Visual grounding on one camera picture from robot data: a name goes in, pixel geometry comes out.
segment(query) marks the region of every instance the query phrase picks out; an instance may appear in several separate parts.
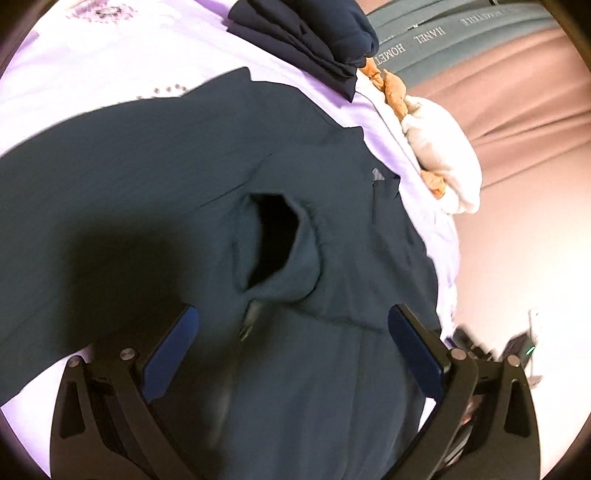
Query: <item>brown wall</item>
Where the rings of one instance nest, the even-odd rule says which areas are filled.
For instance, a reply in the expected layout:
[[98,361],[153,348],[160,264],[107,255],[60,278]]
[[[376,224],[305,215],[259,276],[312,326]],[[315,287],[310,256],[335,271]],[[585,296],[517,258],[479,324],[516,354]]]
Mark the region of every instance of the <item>brown wall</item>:
[[534,390],[543,474],[591,412],[591,144],[485,188],[456,218],[456,320],[502,349],[541,309]]

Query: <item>wall outlet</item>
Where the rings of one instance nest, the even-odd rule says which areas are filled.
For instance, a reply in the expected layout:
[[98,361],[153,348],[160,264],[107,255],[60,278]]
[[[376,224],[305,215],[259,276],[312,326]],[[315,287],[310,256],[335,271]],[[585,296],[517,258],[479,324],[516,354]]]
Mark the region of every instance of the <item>wall outlet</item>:
[[542,312],[539,308],[530,309],[528,312],[530,316],[530,325],[532,330],[532,338],[534,342],[539,343],[541,340],[542,331]]

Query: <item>metal screw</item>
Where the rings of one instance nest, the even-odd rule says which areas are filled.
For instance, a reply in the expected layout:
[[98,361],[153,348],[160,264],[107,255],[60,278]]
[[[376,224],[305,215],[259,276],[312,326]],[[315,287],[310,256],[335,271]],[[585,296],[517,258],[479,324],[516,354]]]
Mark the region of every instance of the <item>metal screw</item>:
[[80,365],[80,357],[75,355],[68,360],[68,367],[74,368]]
[[519,357],[517,357],[515,355],[509,355],[507,357],[507,361],[509,362],[509,365],[512,367],[518,367],[521,365],[521,361],[519,360]]
[[454,348],[452,350],[452,358],[454,360],[462,361],[465,360],[467,356],[468,354],[464,350],[460,350],[459,348]]
[[124,361],[131,360],[133,357],[135,357],[135,350],[132,348],[124,348],[121,350],[119,357]]

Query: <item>navy blue garment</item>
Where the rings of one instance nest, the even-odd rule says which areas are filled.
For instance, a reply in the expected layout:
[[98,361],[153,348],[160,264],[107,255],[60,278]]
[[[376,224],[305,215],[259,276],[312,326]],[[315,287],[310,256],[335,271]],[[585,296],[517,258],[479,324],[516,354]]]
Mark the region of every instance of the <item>navy blue garment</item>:
[[281,0],[239,0],[228,14],[233,21],[228,31],[310,73],[352,101],[357,68],[377,52],[377,37],[355,2],[340,2],[330,17],[320,5],[303,3],[298,14]]
[[389,309],[439,327],[399,183],[361,128],[247,69],[38,134],[0,158],[0,404],[178,299],[200,330],[151,407],[196,472],[379,479],[424,404]]
[[365,59],[378,53],[378,35],[355,0],[281,1],[328,45],[337,61],[363,68]]

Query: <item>white pillow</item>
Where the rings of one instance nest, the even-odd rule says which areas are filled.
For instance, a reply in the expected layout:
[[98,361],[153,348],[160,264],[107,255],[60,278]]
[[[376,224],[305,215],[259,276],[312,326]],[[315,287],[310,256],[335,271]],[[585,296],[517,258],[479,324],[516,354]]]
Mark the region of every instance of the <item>white pillow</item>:
[[[457,194],[457,211],[448,213],[477,212],[482,170],[462,128],[447,110],[431,100],[407,95],[404,102],[408,115],[402,119],[402,131],[419,163],[425,170],[441,175],[447,189],[451,187]],[[439,200],[449,203],[446,211],[455,208],[456,203],[455,198],[446,199],[447,194]]]

